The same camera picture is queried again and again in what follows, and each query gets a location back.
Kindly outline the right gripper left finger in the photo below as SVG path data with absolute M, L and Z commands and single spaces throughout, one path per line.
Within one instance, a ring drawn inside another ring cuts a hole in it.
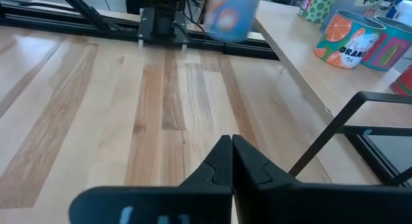
M 80 193 L 71 223 L 230 223 L 232 140 L 223 135 L 175 187 L 101 186 Z

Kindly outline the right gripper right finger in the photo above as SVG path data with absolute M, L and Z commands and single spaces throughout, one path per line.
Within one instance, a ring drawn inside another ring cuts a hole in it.
M 411 224 L 411 189 L 300 182 L 242 136 L 232 141 L 240 223 Z

